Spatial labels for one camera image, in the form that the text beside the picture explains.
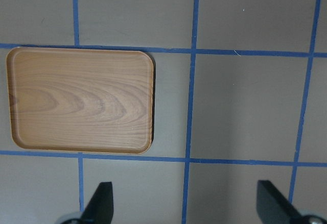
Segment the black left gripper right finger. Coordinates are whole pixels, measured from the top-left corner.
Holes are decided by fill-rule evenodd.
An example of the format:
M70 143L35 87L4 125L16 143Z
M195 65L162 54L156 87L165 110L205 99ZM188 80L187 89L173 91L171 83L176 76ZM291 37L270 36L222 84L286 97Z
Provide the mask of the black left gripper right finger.
M300 223L302 215L269 180L258 180L256 211L265 224Z

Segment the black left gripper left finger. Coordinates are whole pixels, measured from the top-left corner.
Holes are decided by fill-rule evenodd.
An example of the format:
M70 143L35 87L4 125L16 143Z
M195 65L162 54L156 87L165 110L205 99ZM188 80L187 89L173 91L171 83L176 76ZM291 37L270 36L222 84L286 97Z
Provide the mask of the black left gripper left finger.
M82 213L82 223L110 224L113 219L113 187L111 182L98 185Z

